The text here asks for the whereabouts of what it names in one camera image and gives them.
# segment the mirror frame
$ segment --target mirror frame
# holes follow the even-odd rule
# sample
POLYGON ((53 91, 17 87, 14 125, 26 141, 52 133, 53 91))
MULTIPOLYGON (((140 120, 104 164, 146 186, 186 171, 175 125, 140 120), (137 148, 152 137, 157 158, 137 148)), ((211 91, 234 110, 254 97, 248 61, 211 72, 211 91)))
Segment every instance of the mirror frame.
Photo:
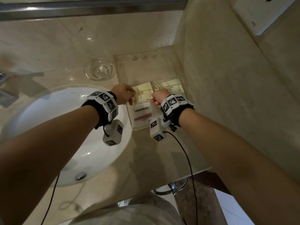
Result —
POLYGON ((187 0, 86 0, 0 4, 0 21, 183 10, 187 0))

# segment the sink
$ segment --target sink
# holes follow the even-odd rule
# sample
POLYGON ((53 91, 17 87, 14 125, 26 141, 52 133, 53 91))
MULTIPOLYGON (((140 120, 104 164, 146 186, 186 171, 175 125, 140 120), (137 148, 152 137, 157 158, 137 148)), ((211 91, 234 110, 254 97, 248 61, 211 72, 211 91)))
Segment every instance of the sink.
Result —
MULTIPOLYGON (((107 90, 73 87, 42 96, 14 113, 2 132, 5 132, 5 138, 17 136, 36 125, 79 108, 88 95, 99 89, 107 90)), ((126 105, 119 106, 119 114, 115 119, 124 124, 121 143, 109 147, 102 141, 103 128, 93 129, 61 171, 57 186, 74 185, 93 178, 118 158, 127 146, 132 133, 126 105)))

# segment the glass ashtray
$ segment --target glass ashtray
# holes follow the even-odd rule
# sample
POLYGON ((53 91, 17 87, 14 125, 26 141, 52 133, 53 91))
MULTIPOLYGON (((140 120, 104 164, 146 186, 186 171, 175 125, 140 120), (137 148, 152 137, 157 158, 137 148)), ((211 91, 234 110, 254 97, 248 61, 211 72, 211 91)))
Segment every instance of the glass ashtray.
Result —
POLYGON ((91 80, 106 80, 113 72, 113 65, 104 58, 88 61, 84 66, 84 74, 91 80))

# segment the clothing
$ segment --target clothing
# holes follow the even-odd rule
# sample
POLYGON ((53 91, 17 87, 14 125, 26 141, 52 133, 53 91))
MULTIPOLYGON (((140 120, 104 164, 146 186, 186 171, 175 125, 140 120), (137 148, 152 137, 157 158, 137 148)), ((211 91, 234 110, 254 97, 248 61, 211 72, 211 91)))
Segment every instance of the clothing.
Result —
POLYGON ((100 209, 78 216, 72 225, 182 225, 182 220, 174 206, 156 196, 147 193, 134 197, 128 206, 100 209))

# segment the acrylic tray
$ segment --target acrylic tray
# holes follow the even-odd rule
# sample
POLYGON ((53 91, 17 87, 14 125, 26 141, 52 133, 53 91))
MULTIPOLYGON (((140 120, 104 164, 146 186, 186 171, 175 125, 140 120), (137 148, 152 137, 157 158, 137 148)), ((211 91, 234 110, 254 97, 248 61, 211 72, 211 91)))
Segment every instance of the acrylic tray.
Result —
POLYGON ((184 94, 186 80, 172 47, 116 55, 115 59, 119 83, 126 83, 137 92, 133 106, 127 104, 134 130, 149 126, 152 118, 162 114, 150 103, 154 91, 167 88, 171 94, 184 94))

